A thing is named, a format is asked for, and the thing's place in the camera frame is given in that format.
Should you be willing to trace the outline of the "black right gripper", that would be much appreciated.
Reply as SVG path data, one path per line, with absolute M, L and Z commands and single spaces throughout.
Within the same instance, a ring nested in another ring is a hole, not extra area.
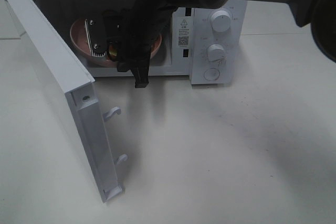
M 197 0 L 135 0 L 121 24 L 122 43 L 118 50 L 119 72 L 132 69 L 135 88 L 149 84 L 151 47 L 172 13 L 191 7 Z

